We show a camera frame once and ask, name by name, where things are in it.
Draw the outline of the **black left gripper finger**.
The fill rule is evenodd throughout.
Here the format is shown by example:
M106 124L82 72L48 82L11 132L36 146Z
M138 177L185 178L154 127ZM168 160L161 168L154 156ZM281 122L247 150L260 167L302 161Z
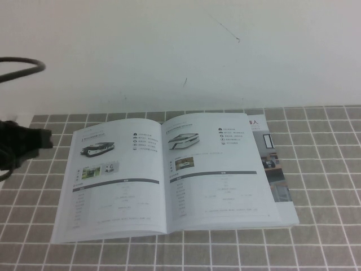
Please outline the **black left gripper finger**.
M41 129L40 134L40 148L41 149L52 149L54 144L52 142L52 131L48 129Z

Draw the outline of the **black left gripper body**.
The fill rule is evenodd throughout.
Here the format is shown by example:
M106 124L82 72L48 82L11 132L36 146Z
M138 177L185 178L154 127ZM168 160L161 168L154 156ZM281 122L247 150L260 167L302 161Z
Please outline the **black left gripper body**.
M36 158L40 149L40 130L14 121L1 121L1 171L13 172L26 160Z

